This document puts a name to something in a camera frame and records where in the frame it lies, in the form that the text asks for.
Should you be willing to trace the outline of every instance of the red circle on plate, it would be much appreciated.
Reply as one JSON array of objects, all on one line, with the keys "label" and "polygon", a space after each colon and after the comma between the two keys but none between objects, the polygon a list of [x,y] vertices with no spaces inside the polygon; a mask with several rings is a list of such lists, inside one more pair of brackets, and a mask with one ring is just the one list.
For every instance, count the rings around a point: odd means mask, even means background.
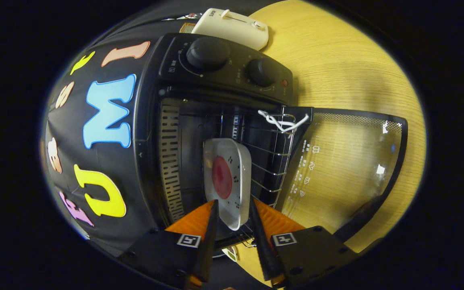
[{"label": "red circle on plate", "polygon": [[232,175],[227,161],[217,156],[212,162],[212,184],[220,198],[227,199],[232,192]]}]

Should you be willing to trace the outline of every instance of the white dish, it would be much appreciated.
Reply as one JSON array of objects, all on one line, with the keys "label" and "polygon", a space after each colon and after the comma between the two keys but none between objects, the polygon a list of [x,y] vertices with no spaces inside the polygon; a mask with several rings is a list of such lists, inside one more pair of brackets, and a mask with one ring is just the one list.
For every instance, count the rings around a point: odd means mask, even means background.
[{"label": "white dish", "polygon": [[221,220],[237,231],[248,220],[252,158],[248,149],[233,139],[204,142],[203,170],[207,200],[218,200]]}]

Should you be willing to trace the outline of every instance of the purple letter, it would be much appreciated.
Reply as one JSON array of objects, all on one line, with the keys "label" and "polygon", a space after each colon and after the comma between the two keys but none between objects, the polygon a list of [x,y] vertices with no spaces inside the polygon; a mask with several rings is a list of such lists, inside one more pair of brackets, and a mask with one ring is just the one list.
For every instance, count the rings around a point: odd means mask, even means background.
[{"label": "purple letter", "polygon": [[87,215],[85,215],[85,212],[82,209],[76,209],[76,205],[74,204],[74,202],[68,200],[62,191],[59,191],[59,194],[60,198],[62,198],[62,201],[68,208],[68,211],[71,213],[72,217],[79,220],[83,220],[84,222],[87,222],[87,224],[94,226],[94,224],[92,224],[91,220],[87,217]]}]

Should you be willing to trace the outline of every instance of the black knob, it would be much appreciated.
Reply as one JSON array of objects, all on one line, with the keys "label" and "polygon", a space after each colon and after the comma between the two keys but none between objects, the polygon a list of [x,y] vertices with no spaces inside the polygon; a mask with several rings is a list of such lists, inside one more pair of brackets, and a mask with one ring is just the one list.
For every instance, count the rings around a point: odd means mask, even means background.
[{"label": "black knob", "polygon": [[254,83],[267,87],[280,76],[280,65],[266,57],[252,59],[246,66],[246,72]]},{"label": "black knob", "polygon": [[188,62],[200,71],[219,70],[230,56],[228,45],[218,38],[195,40],[186,53]]}]

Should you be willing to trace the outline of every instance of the orange gripper pad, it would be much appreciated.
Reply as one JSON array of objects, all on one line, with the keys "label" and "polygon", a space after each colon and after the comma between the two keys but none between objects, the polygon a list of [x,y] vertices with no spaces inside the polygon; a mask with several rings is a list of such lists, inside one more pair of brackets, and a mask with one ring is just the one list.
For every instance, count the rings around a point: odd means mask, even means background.
[{"label": "orange gripper pad", "polygon": [[195,210],[186,214],[181,219],[177,220],[171,226],[166,228],[166,231],[201,236],[201,240],[205,238],[207,232],[207,225],[209,223],[210,210],[214,205],[214,200],[200,205]]},{"label": "orange gripper pad", "polygon": [[271,206],[256,199],[254,199],[254,202],[261,221],[263,222],[263,227],[269,244],[271,244],[272,235],[291,233],[305,229],[304,226],[283,215],[280,211],[273,209]]}]

